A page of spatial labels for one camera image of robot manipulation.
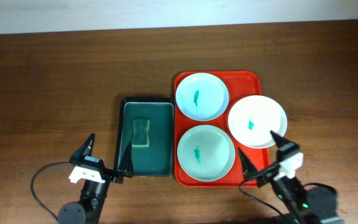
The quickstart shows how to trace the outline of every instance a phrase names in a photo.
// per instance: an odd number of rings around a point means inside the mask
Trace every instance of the black cable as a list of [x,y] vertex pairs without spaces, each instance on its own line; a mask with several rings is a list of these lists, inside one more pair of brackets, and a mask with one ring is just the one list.
[[268,206],[269,208],[275,210],[281,217],[283,217],[284,219],[287,219],[286,216],[283,215],[283,213],[281,213],[281,212],[279,211],[279,209],[277,209],[277,208],[274,207],[273,205],[271,205],[271,204],[269,204],[269,203],[267,203],[267,202],[264,202],[264,201],[262,201],[261,199],[256,198],[256,197],[254,197],[254,196],[248,194],[248,193],[245,192],[244,190],[242,190],[242,189],[241,189],[241,186],[242,186],[243,184],[245,184],[246,182],[247,182],[247,181],[245,180],[245,181],[243,181],[243,182],[241,182],[241,183],[239,184],[239,190],[240,190],[241,193],[243,193],[244,195],[248,196],[248,197],[251,198],[252,200],[255,200],[255,201],[261,203],[262,205]]
[[34,174],[34,176],[33,176],[32,179],[31,179],[31,184],[30,184],[31,193],[32,193],[32,196],[34,197],[34,199],[38,202],[38,204],[39,204],[43,209],[45,209],[51,216],[53,216],[56,221],[57,221],[57,216],[56,216],[51,210],[49,210],[49,208],[47,208],[47,207],[41,202],[41,200],[37,197],[37,195],[35,194],[35,192],[34,192],[34,181],[35,181],[35,178],[38,176],[38,174],[40,174],[40,173],[41,173],[42,171],[44,171],[45,169],[48,169],[48,168],[54,167],[54,166],[66,166],[66,165],[75,166],[74,164],[72,164],[72,163],[70,163],[70,162],[56,162],[56,163],[53,163],[53,164],[49,164],[49,165],[44,166],[43,168],[39,169],[39,170]]
[[308,183],[305,184],[303,187],[307,187],[307,186],[317,186],[317,187],[324,187],[325,189],[328,189],[329,191],[331,191],[332,193],[336,194],[336,190],[335,188],[333,188],[332,186],[326,185],[326,184],[320,184],[320,183]]

